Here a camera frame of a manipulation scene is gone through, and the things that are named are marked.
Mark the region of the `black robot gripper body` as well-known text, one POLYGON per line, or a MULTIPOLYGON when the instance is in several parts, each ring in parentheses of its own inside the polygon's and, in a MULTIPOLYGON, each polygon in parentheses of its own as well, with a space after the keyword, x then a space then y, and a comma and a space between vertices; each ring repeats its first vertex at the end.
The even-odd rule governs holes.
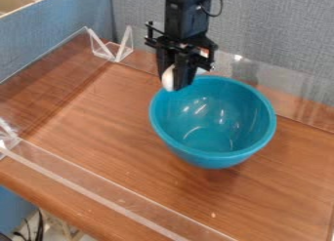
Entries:
POLYGON ((218 45, 207 38, 208 19, 218 17, 211 13, 211 0, 164 0, 164 25, 156 28, 154 21, 146 23, 144 44, 166 48, 178 54, 195 54, 196 67, 211 70, 218 45), (199 52, 208 52, 203 57, 199 52))

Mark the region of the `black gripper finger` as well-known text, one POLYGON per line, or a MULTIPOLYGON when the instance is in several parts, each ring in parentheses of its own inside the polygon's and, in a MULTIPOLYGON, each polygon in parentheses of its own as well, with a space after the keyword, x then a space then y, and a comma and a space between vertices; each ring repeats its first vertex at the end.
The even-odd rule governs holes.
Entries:
POLYGON ((159 75, 163 75, 167 68, 175 62, 175 51, 166 49, 166 48, 158 48, 156 49, 156 62, 158 62, 158 73, 159 75))
POLYGON ((195 54, 178 54, 175 56, 174 74, 174 90, 179 91, 190 86, 195 79, 196 62, 195 54))

